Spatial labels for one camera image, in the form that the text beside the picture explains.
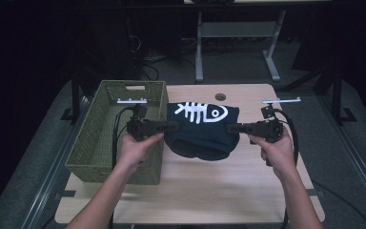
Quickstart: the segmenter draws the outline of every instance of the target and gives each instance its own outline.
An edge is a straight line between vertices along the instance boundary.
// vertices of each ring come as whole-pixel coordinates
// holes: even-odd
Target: basket handle hole
[[[145,86],[126,86],[127,90],[145,91]]]

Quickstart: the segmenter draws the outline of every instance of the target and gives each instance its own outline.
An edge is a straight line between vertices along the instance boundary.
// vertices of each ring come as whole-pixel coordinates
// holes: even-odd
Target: forearm
[[[106,228],[130,176],[127,168],[116,167],[67,228]]]
[[[281,179],[290,223],[296,228],[323,228],[297,171]]]

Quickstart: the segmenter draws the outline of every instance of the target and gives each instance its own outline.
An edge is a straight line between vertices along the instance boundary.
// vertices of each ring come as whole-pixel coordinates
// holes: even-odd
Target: handheld controller
[[[230,134],[244,133],[246,135],[262,137],[270,143],[277,142],[283,133],[283,124],[275,116],[275,110],[272,104],[262,108],[261,112],[266,120],[256,123],[227,124],[227,132]],[[266,160],[266,165],[272,166],[269,159]]]
[[[166,131],[178,131],[179,123],[170,121],[149,121],[144,119],[147,108],[135,106],[130,121],[127,122],[127,132],[137,141],[142,141],[146,137]]]

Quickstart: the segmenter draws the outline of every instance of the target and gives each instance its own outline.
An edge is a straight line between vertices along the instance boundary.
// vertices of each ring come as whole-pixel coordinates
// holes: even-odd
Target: black cable
[[[283,121],[283,120],[278,120],[278,121],[288,125],[288,122],[286,122],[286,121]]]
[[[353,203],[351,203],[350,201],[348,201],[347,199],[341,197],[339,194],[337,194],[335,191],[329,189],[328,187],[324,186],[323,184],[315,181],[314,179],[311,179],[311,182],[314,184],[317,184],[318,186],[320,186],[321,188],[323,188],[324,190],[328,191],[329,193],[331,193],[332,195],[334,195],[337,198],[340,198],[340,200],[342,200],[344,203],[346,203],[347,205],[349,205],[349,207],[353,208],[353,210],[355,210],[365,221],[366,221],[366,217],[364,216],[364,214],[362,214],[362,212],[360,210],[358,210],[358,208],[356,208]]]
[[[144,69],[142,69],[142,73],[145,75],[145,77],[148,79],[148,80],[153,80],[153,81],[156,81],[159,79],[159,71],[153,67],[153,66],[150,66],[150,65],[143,65],[142,67],[147,67],[147,68],[150,68],[150,69],[153,69],[155,72],[156,72],[156,78],[155,79],[152,79],[150,78],[150,76],[147,74],[147,72],[145,72]]]
[[[47,219],[47,221],[43,224],[43,226],[41,226],[41,229],[46,228],[49,225],[49,223],[54,219],[54,216],[55,215],[52,215],[49,219]]]
[[[299,155],[299,145],[298,145],[298,135],[296,133],[296,130],[295,130],[295,125],[293,123],[293,120],[290,119],[287,114],[285,114],[283,111],[279,110],[279,109],[273,109],[273,111],[275,113],[280,113],[282,114],[285,119],[287,120],[287,124],[288,126],[290,127],[290,131],[291,131],[291,134],[293,136],[293,144],[294,144],[294,162],[295,162],[295,165],[297,164],[298,162],[298,155]],[[281,227],[280,229],[285,229],[288,225],[288,220],[289,220],[289,217],[288,217],[288,212],[287,212],[287,207],[285,209],[285,212],[284,212],[284,220],[281,224]]]
[[[281,110],[278,110],[278,109],[274,109],[275,112],[277,113],[280,113],[282,114],[285,119],[287,120],[287,123],[288,123],[288,126],[290,127],[290,131],[291,131],[291,134],[293,136],[293,143],[294,143],[294,162],[295,162],[295,165],[297,164],[298,162],[298,155],[299,155],[299,144],[298,144],[298,134],[296,133],[296,130],[295,130],[295,125],[293,123],[293,120],[290,119],[287,114],[285,114],[283,111]]]
[[[120,123],[121,115],[126,111],[133,111],[133,107],[123,108],[116,116],[114,125],[112,128],[112,168],[114,168],[117,163],[117,147],[118,147],[118,125]]]
[[[187,59],[183,59],[183,58],[181,58],[180,60],[183,60],[183,61],[185,61],[185,62],[187,62],[187,63],[189,63],[194,69],[195,69],[195,64],[194,63],[192,63],[192,62],[190,62],[189,60],[187,60]]]
[[[123,130],[127,127],[127,125],[125,127],[123,127],[123,129],[121,129],[120,133],[118,133],[118,125],[120,123],[120,119],[121,119],[121,115],[126,112],[126,111],[133,111],[133,107],[126,107],[123,108],[116,116],[115,116],[115,121],[114,121],[114,125],[112,128],[112,168],[114,169],[115,164],[117,163],[117,147],[118,147],[118,138],[120,137],[121,133],[123,132]],[[112,216],[110,217],[109,220],[109,224],[108,224],[108,228],[112,229],[112,222],[114,219],[114,212],[112,213]]]
[[[208,41],[208,40],[209,40],[209,38],[203,39],[201,41],[201,44],[206,43],[206,41]],[[204,51],[204,49],[207,49],[207,47],[210,47],[210,46],[211,45],[204,45],[204,48],[203,48],[203,54],[204,55],[220,55],[220,54],[226,53],[226,52],[216,52],[216,50],[218,48],[218,42],[215,42],[215,45],[214,45],[214,47],[212,47],[212,50]],[[182,53],[179,56],[181,57],[181,56],[187,55],[187,54],[194,54],[195,52],[189,52],[189,50],[193,50],[193,49],[196,49],[196,46],[192,46],[189,49],[183,50]],[[161,56],[161,57],[158,57],[156,59],[153,59],[153,60],[146,60],[145,63],[147,65],[149,65],[149,64],[154,64],[154,63],[160,62],[160,61],[169,60],[169,59],[176,59],[176,57],[170,57],[170,56],[165,55],[165,56]]]

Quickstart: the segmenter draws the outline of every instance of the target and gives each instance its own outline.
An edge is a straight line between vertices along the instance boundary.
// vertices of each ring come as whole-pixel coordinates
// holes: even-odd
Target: green plastic basket
[[[91,102],[65,166],[84,182],[103,182],[112,171],[112,127],[115,116],[123,108],[133,106],[119,104],[117,100],[141,98],[148,101],[145,104],[148,107],[146,119],[166,120],[168,93],[165,82],[103,80]],[[119,131],[131,116],[131,111],[122,114]],[[139,165],[138,170],[129,179],[129,184],[159,184],[163,145],[162,139],[150,147],[149,158]]]

